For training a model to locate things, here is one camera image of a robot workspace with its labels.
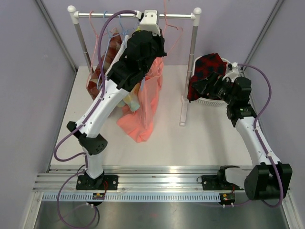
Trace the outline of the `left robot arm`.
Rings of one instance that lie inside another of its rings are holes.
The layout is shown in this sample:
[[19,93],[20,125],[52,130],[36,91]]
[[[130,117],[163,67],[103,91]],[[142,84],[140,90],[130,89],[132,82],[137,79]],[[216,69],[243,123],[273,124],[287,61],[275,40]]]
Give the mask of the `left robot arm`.
[[148,73],[156,58],[166,56],[163,32],[144,29],[126,37],[106,72],[104,89],[77,122],[68,122],[68,130],[78,139],[87,156],[87,185],[99,189],[103,185],[102,152],[108,142],[100,134],[104,122],[132,89]]

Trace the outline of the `red plaid skirt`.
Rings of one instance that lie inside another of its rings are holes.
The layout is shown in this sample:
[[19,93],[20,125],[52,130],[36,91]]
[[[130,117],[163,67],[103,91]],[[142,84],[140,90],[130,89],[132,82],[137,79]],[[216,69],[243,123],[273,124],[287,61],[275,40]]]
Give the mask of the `red plaid skirt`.
[[194,74],[189,81],[187,99],[195,101],[199,98],[219,100],[217,97],[199,94],[192,84],[207,78],[211,73],[216,72],[225,76],[227,63],[222,61],[218,53],[204,55],[195,61]]

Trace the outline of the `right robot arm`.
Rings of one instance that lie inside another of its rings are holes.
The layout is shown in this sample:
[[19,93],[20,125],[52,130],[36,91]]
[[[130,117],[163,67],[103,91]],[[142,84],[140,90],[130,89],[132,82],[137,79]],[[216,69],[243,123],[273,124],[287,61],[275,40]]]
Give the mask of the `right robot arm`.
[[282,202],[293,171],[275,155],[261,131],[258,115],[249,103],[251,81],[244,77],[225,80],[213,72],[206,79],[192,83],[192,88],[200,95],[211,95],[227,103],[227,117],[242,137],[253,164],[250,171],[236,166],[220,167],[216,177],[218,187],[227,189],[236,185],[249,200]]

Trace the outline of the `salmon pink skirt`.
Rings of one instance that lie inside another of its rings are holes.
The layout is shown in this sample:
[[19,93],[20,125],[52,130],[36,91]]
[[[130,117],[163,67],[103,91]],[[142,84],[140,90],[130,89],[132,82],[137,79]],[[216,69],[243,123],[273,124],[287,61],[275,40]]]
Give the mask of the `salmon pink skirt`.
[[140,108],[130,111],[125,105],[117,125],[135,142],[147,141],[153,132],[153,118],[157,111],[159,95],[163,85],[163,59],[156,58],[145,76],[144,89],[139,89]]

